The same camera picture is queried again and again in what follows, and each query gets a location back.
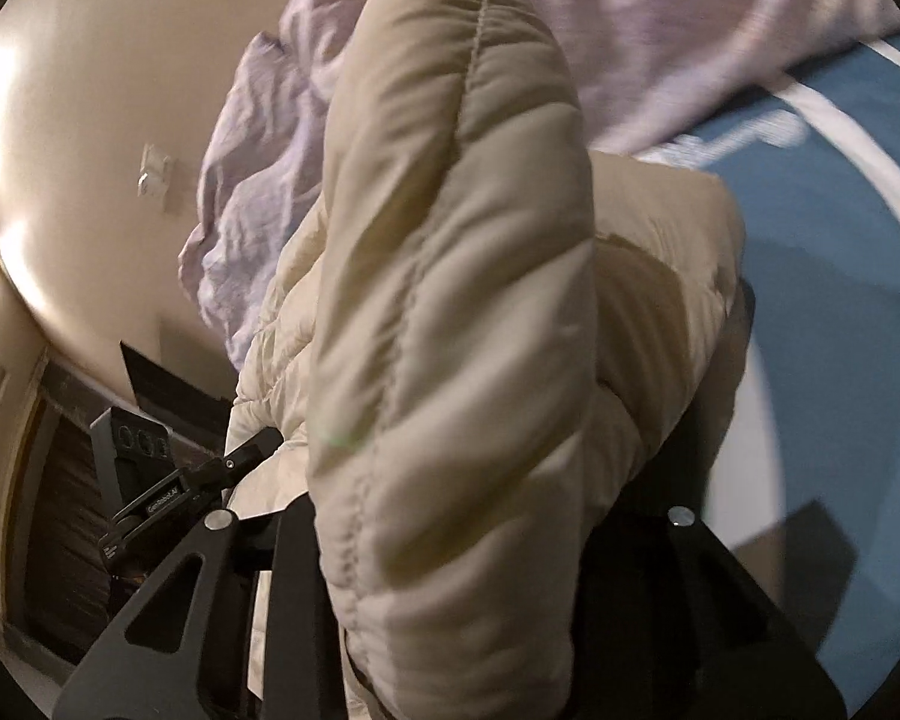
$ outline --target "light switch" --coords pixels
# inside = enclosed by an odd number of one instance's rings
[[[147,143],[140,160],[140,177],[137,179],[137,196],[162,203],[170,188],[173,158],[162,149]]]

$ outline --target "quilted sleeve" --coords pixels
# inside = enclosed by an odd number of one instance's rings
[[[368,0],[327,124],[322,568],[397,718],[554,717],[595,389],[591,168],[525,0]]]

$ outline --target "purple fabric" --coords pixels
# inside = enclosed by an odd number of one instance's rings
[[[900,28],[892,0],[530,0],[566,53],[591,148],[634,153],[742,87]],[[323,128],[365,0],[290,0],[258,35],[204,157],[180,282],[239,369],[285,243],[317,199]]]

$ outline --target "beige puffer jacket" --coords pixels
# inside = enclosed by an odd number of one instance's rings
[[[393,716],[552,718],[583,543],[730,312],[735,203],[588,155],[526,0],[369,0],[325,154],[228,437],[286,442],[231,505],[309,488],[349,656]]]

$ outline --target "metal screw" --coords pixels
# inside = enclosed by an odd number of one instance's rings
[[[233,522],[233,512],[228,511],[228,509],[216,509],[216,511],[210,512],[203,518],[204,525],[210,531],[221,531],[231,522]]]
[[[685,506],[672,506],[667,509],[667,519],[677,528],[688,528],[697,521],[696,515]]]

